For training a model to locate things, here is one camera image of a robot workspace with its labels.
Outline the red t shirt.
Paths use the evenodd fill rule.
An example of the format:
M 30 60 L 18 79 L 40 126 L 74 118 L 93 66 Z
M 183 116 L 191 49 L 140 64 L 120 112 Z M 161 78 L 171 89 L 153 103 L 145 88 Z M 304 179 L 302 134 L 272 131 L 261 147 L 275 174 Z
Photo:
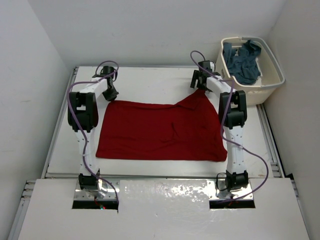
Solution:
M 108 104 L 96 157 L 119 160 L 224 162 L 227 150 L 214 106 L 203 90 L 175 104 Z

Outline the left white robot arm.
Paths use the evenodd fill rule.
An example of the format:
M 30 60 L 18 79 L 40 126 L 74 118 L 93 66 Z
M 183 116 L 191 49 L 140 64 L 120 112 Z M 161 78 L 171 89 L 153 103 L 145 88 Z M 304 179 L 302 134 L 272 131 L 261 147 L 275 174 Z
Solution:
M 95 129 L 99 123 L 97 98 L 112 102 L 119 94 L 114 87 L 118 67 L 103 66 L 95 70 L 90 81 L 79 81 L 67 89 L 67 121 L 74 131 L 81 156 L 78 182 L 81 190 L 98 192 L 103 182 L 96 159 Z

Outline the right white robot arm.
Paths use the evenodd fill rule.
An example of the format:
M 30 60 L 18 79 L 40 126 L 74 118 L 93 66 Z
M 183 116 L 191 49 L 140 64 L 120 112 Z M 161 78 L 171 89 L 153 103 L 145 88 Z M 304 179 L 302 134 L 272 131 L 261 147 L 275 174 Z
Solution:
M 247 101 L 243 90 L 235 90 L 235 81 L 223 79 L 213 72 L 215 64 L 203 60 L 196 64 L 190 87 L 214 93 L 219 97 L 218 117 L 221 137 L 227 145 L 225 190 L 228 192 L 247 187 L 249 175 L 244 161 L 243 131 L 247 120 Z

